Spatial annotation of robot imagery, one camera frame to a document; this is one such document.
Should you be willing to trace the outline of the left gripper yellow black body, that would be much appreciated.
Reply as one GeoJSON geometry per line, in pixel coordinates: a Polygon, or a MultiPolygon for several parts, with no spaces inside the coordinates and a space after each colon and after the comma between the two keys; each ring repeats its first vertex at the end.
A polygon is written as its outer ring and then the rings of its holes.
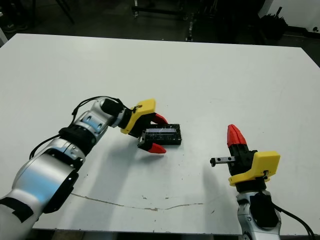
{"type": "Polygon", "coordinates": [[[133,108],[124,110],[120,121],[120,132],[135,138],[140,138],[143,131],[151,124],[155,116],[156,100],[154,98],[140,101],[133,108]]]}

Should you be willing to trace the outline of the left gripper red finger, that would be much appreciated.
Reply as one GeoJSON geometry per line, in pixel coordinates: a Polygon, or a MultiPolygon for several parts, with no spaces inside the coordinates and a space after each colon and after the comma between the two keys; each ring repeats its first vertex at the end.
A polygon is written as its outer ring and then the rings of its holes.
{"type": "Polygon", "coordinates": [[[167,152],[163,146],[153,142],[139,144],[138,148],[153,154],[165,154],[167,152]]]}
{"type": "Polygon", "coordinates": [[[158,124],[158,125],[166,125],[168,121],[160,114],[154,113],[153,117],[151,118],[151,122],[158,124]]]}

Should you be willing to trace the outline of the right gripper yellow black body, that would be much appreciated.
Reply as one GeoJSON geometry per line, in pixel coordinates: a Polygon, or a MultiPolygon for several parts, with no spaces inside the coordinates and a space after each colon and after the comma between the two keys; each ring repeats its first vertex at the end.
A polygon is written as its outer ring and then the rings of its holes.
{"type": "Polygon", "coordinates": [[[266,182],[275,175],[280,155],[276,151],[240,151],[235,156],[212,157],[210,164],[228,164],[229,185],[239,193],[259,192],[266,189],[266,182]]]}

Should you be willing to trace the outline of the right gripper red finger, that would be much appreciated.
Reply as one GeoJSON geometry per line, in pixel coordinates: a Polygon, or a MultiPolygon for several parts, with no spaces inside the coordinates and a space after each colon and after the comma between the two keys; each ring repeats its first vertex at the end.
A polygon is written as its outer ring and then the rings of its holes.
{"type": "Polygon", "coordinates": [[[234,153],[234,146],[237,144],[237,132],[233,124],[227,127],[227,146],[230,153],[234,153]]]}
{"type": "Polygon", "coordinates": [[[241,131],[233,125],[233,150],[235,153],[246,153],[249,151],[245,137],[241,131]]]}

